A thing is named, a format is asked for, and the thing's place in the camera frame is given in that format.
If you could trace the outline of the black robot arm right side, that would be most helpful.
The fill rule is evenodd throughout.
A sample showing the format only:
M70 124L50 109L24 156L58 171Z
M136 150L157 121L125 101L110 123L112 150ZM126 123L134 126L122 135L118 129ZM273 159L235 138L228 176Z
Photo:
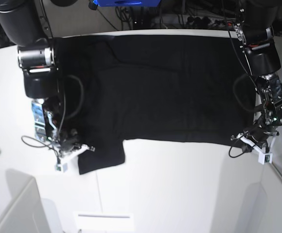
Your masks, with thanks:
M64 123L80 112L84 85L77 76L62 74L43 1L0 0L0 25L18 47L25 94L32 100L36 140L54 150L57 158L81 149L77 130ZM66 78L79 85L79 100L71 113L67 112Z

